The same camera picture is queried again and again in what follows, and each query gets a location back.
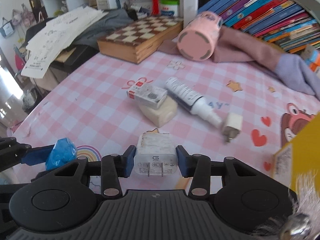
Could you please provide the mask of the blue wrapper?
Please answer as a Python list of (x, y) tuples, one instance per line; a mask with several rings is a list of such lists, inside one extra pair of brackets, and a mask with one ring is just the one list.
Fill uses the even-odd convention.
[(59, 168), (77, 156), (77, 148), (69, 138), (59, 139), (46, 160), (46, 170), (50, 171)]

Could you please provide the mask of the large white plug charger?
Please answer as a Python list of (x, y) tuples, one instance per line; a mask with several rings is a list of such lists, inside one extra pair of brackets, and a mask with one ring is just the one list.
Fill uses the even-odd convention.
[(138, 140), (134, 169), (145, 176), (168, 176), (176, 172), (178, 157), (169, 133), (145, 132)]

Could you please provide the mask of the small white usb charger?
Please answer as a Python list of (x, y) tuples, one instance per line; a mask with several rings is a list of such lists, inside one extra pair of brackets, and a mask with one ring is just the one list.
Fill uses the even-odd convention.
[(223, 123), (222, 135), (225, 143), (230, 143), (242, 131), (243, 116), (236, 113), (228, 113)]

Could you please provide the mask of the small red white box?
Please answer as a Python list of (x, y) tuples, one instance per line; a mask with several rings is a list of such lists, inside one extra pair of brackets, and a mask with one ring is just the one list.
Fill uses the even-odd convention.
[(159, 109), (167, 98), (167, 90), (138, 81), (129, 88), (127, 96), (141, 105), (152, 109)]

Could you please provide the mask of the beige eraser block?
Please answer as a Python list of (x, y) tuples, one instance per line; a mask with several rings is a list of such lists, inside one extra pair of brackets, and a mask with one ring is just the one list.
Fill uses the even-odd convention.
[(167, 96), (159, 109), (153, 109), (144, 105), (138, 106), (142, 113), (158, 128), (172, 120), (176, 116), (178, 109), (177, 102), (170, 96)]

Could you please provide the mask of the pink checkered table mat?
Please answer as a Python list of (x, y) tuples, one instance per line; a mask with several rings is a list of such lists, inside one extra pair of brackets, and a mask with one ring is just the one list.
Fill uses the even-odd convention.
[(40, 147), (68, 138), (90, 161), (138, 147), (123, 189), (182, 189), (188, 180), (161, 147), (269, 172), (285, 132), (319, 101), (246, 63), (194, 62), (159, 51), (140, 64), (97, 54), (52, 90), (14, 136)]

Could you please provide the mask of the white spray bottle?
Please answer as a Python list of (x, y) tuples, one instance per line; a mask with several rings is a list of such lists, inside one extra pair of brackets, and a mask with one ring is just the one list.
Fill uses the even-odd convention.
[(165, 82), (168, 94), (192, 115), (198, 115), (216, 128), (222, 124), (222, 119), (208, 105), (204, 96), (188, 87), (176, 77), (170, 77)]

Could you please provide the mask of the yellow cardboard box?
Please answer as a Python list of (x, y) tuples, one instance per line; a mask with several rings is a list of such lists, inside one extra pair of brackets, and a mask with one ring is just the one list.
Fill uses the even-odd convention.
[(298, 191), (299, 176), (311, 175), (319, 191), (319, 115), (285, 113), (280, 122), (281, 150), (274, 154), (272, 178)]

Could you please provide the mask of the pink cylindrical cup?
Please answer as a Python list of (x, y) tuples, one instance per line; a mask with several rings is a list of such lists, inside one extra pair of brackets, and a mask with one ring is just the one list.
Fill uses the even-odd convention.
[(219, 15), (201, 12), (179, 33), (179, 52), (192, 61), (207, 60), (215, 50), (222, 25), (223, 19)]

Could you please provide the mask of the wooden chess board box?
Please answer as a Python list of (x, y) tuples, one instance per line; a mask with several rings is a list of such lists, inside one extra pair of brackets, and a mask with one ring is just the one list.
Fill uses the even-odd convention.
[(182, 18), (150, 16), (99, 38), (97, 43), (101, 54), (139, 64), (182, 29)]

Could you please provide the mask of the stack of white papers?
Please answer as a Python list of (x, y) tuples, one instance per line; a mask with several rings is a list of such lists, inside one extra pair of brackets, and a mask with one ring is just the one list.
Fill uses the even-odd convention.
[(92, 7), (78, 7), (47, 22), (26, 46), (29, 57), (21, 75), (35, 79), (43, 78), (61, 51), (107, 14)]

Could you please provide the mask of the grey cloth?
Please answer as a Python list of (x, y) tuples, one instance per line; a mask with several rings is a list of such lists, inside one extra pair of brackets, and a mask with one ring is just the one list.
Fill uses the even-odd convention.
[(92, 24), (83, 31), (73, 42), (72, 45), (90, 46), (99, 50), (97, 40), (105, 37), (107, 34), (116, 31), (132, 23), (133, 19), (128, 15), (126, 10), (118, 9), (110, 11), (103, 18)]

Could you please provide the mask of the orange white small boxes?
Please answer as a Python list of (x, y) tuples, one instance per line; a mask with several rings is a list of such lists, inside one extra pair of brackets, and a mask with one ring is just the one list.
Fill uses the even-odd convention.
[(315, 47), (308, 44), (302, 52), (301, 58), (305, 61), (308, 67), (319, 77), (319, 51)]

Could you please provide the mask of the white green lid jar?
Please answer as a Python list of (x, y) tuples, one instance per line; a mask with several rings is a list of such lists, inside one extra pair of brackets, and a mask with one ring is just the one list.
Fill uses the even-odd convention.
[(159, 6), (162, 16), (178, 17), (180, 0), (160, 0)]

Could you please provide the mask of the row of leaning books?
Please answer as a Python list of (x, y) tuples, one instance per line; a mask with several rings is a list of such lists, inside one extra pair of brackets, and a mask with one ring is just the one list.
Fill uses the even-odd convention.
[(319, 50), (319, 16), (296, 0), (199, 0), (197, 11), (211, 11), (225, 26), (287, 53)]

